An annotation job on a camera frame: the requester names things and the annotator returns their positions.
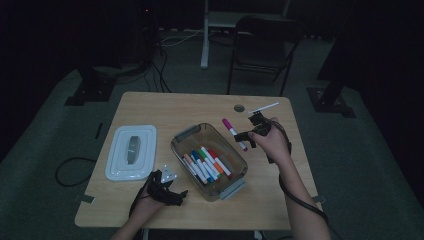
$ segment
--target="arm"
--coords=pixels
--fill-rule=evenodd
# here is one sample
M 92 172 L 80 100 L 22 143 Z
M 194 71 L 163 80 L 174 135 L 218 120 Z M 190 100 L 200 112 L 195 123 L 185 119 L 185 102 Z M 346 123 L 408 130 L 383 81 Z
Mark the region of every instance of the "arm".
M 158 202 L 150 197 L 146 197 L 147 188 L 141 194 L 142 197 L 138 200 L 131 216 L 125 224 L 112 236 L 112 240 L 131 240 L 136 233 L 146 224 L 146 222 L 155 215 L 163 206 L 164 203 Z
M 316 207 L 293 163 L 283 134 L 272 126 L 267 136 L 250 132 L 255 141 L 277 165 L 287 190 L 300 200 Z M 290 225 L 295 239 L 331 239 L 325 220 L 285 195 Z

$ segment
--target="wooden table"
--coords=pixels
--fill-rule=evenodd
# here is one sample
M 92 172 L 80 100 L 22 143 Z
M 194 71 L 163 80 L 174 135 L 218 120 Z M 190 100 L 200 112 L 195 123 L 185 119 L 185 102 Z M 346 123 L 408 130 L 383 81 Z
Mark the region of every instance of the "wooden table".
M 181 206 L 167 206 L 151 219 L 146 228 L 171 229 L 290 229 L 284 193 L 278 184 L 278 169 L 269 164 L 263 150 L 249 147 L 241 150 L 222 123 L 227 118 L 238 132 L 253 128 L 248 111 L 280 104 L 262 111 L 265 117 L 277 117 L 293 143 L 292 157 L 311 196 L 317 195 L 296 119 L 287 98 L 258 96 L 228 96 L 203 94 L 127 92 L 122 96 L 85 195 L 94 197 L 92 203 L 81 202 L 75 223 L 81 227 L 120 227 L 143 181 L 112 182 L 105 176 L 105 167 L 115 130 L 120 126 L 154 125 L 157 128 L 155 168 L 168 165 L 178 178 L 170 190 L 188 195 Z M 246 111 L 234 110 L 241 104 Z M 206 201 L 189 179 L 171 150 L 174 135 L 187 127 L 210 123 L 248 164 L 246 186 L 228 200 Z

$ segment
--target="container lid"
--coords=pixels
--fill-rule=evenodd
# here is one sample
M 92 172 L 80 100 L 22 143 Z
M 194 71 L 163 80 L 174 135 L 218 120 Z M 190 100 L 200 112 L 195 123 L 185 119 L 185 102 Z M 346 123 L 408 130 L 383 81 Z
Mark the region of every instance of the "container lid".
M 155 162 L 156 139 L 153 125 L 119 127 L 109 150 L 106 177 L 112 181 L 147 178 Z

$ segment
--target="small round object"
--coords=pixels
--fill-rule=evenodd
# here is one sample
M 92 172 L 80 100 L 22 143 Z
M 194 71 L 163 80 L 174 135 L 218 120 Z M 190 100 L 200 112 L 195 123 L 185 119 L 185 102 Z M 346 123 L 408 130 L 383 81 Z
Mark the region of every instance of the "small round object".
M 243 106 L 243 105 L 241 105 L 241 104 L 236 104 L 236 105 L 234 105 L 234 110 L 235 110 L 236 112 L 244 112 L 245 108 L 244 108 L 244 106 Z

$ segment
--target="stand base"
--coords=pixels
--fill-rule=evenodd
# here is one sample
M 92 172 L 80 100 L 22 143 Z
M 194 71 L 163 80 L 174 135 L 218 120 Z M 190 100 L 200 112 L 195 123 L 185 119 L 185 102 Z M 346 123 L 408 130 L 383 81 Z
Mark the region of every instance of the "stand base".
M 345 118 L 356 118 L 353 109 L 346 105 L 341 95 L 337 97 L 334 103 L 330 104 L 321 101 L 325 89 L 306 88 L 306 90 L 308 91 L 309 98 L 316 112 L 341 113 Z
M 97 76 L 96 80 L 94 87 L 93 83 L 83 80 L 74 96 L 68 97 L 65 106 L 83 106 L 85 102 L 108 102 L 117 79 Z

